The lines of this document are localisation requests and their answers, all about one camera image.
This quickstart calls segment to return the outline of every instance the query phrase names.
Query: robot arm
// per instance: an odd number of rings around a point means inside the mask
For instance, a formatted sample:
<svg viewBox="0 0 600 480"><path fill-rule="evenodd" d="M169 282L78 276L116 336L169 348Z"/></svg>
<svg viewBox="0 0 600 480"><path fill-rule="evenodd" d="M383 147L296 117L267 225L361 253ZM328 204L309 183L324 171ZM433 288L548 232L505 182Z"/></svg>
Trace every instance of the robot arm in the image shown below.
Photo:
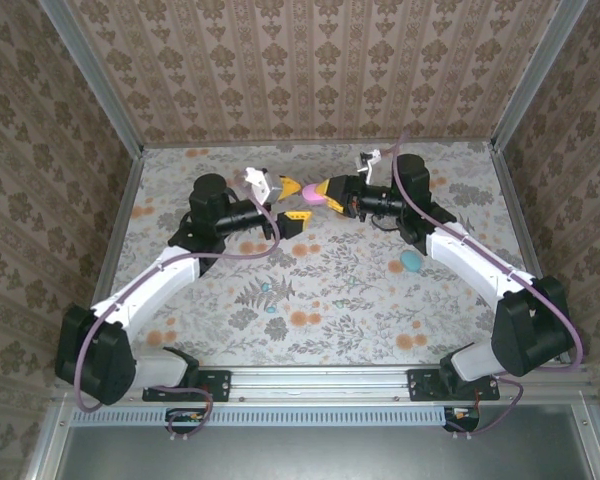
<svg viewBox="0 0 600 480"><path fill-rule="evenodd" d="M370 168L361 169L360 165L375 156L362 154L361 158L357 162L358 176L330 178L316 187L316 192L327 199L327 205L360 221L369 214L395 218L406 243L453 270L496 312L490 340L467 345L442 359L441 377L447 390L457 391L484 376L502 372L522 376L573 346L573 339L562 322L510 277L515 273L531 283L568 317L562 285L553 277L537 279L511 266L511 273L502 273L470 248L469 239L487 256L506 264L472 239L452 214L431 201L429 171L421 157L410 154L398 157L400 182L421 210L458 232L461 240L421 218L403 199L395 178L390 187L368 185Z"/></svg>
<svg viewBox="0 0 600 480"><path fill-rule="evenodd" d="M251 184L252 196L267 210L270 203L300 189L293 180L275 177L266 170L247 169L245 180ZM111 405L131 388L196 386L198 362L192 357L170 348L136 354L131 344L158 308L217 260L192 254L222 253L226 237L239 230L261 227L265 237L271 238L273 227L255 205L250 200L231 202L231 198L235 194L224 178L216 174L200 177L189 197L191 210L158 258L124 288L91 309L74 305L67 311L56 358L58 377L73 383L87 332L100 321L102 325L81 368L82 391ZM276 224L281 238L304 231L310 216L310 212L280 213Z"/></svg>

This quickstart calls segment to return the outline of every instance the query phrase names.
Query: blue egg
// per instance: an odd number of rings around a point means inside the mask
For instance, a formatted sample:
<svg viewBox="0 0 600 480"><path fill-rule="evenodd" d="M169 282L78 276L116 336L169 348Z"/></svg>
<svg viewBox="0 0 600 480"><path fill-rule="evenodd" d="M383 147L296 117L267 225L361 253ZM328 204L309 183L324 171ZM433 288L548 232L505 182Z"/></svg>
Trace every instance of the blue egg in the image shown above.
<svg viewBox="0 0 600 480"><path fill-rule="evenodd" d="M417 272L422 266L422 257L415 252L405 251L400 255L400 261L404 268L410 272Z"/></svg>

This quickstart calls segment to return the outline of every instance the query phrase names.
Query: floral tablecloth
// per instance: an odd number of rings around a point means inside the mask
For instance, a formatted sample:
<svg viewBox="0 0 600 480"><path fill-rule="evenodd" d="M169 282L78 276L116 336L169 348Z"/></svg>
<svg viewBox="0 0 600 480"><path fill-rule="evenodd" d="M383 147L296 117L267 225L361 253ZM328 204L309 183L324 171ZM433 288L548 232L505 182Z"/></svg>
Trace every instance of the floral tablecloth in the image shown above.
<svg viewBox="0 0 600 480"><path fill-rule="evenodd" d="M194 180L266 167L301 184L355 174L361 150L382 145L283 145L144 152L142 182L114 289L151 263L188 210ZM411 143L431 172L434 199L498 255L522 266L486 143ZM388 161L374 183L388 185ZM257 261L218 261L161 308L135 347L173 345L203 365L353 365L437 362L488 338L493 312L445 266L424 257L406 271L397 232L346 219L295 195L274 211L310 209L308 231ZM260 231L234 234L227 252L264 251Z"/></svg>

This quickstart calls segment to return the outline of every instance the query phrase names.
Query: pink toy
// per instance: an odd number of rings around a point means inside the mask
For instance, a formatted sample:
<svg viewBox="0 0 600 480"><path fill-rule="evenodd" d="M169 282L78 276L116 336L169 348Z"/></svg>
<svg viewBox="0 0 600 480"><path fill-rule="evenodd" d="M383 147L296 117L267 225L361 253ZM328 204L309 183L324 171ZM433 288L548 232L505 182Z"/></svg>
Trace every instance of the pink toy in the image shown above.
<svg viewBox="0 0 600 480"><path fill-rule="evenodd" d="M312 183L302 189L302 198L304 198L309 205L324 205L327 203L326 198L316 193L317 186L317 183Z"/></svg>

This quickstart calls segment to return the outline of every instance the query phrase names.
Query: yellow object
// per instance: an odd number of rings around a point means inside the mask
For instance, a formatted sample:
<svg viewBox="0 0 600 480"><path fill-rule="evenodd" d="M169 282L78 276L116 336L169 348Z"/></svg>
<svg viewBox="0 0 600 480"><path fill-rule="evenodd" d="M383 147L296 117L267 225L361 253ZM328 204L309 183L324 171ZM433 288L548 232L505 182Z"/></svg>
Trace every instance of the yellow object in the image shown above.
<svg viewBox="0 0 600 480"><path fill-rule="evenodd" d="M282 193L280 194L280 197L278 197L278 200L282 200L289 195L298 193L302 189L298 182L289 177L285 177L284 175L280 175L280 181L282 182Z"/></svg>
<svg viewBox="0 0 600 480"><path fill-rule="evenodd" d="M289 212L284 212L284 214L290 218L291 220L302 220L302 231L304 232L309 225L309 220L311 219L312 212L306 210L294 210Z"/></svg>
<svg viewBox="0 0 600 480"><path fill-rule="evenodd" d="M344 213L344 207L327 195L328 189L329 180L325 180L320 185L316 186L316 193L327 199L327 207L329 207L331 210L335 210L338 213Z"/></svg>

